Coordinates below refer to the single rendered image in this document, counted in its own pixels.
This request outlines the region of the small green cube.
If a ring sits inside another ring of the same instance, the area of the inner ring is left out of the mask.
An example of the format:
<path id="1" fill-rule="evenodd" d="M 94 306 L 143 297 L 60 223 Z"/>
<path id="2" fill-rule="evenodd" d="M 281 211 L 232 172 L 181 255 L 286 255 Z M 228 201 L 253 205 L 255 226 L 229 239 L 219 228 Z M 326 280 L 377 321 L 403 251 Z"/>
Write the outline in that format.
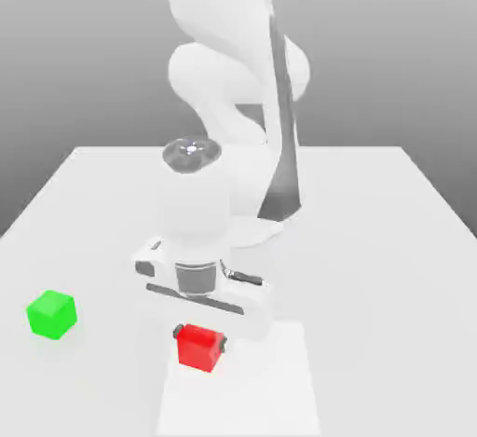
<path id="1" fill-rule="evenodd" d="M 53 290 L 30 303 L 26 314 L 31 331 L 51 340 L 62 338 L 77 322 L 74 298 Z"/>

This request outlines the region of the small red cube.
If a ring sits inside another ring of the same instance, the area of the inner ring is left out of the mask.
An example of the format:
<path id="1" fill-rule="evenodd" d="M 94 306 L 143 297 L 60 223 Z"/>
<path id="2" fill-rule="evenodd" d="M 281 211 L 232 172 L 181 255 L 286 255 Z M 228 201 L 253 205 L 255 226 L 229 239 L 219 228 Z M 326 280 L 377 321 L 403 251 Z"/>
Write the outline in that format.
<path id="1" fill-rule="evenodd" d="M 222 355 L 219 343 L 223 336 L 223 333 L 187 323 L 175 339 L 179 363 L 210 373 Z"/>

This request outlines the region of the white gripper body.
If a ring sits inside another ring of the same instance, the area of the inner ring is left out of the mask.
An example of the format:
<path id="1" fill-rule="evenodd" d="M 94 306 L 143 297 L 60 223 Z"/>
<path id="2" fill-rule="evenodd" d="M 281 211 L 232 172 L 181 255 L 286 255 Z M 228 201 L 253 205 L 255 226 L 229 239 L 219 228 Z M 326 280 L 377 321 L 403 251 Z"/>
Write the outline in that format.
<path id="1" fill-rule="evenodd" d="M 259 302 L 220 301 L 214 297 L 187 298 L 171 288 L 147 283 L 145 289 L 155 297 L 154 309 L 174 329 L 179 324 L 193 324 L 223 334 L 229 341 L 260 341 L 273 326 L 267 298 Z"/>

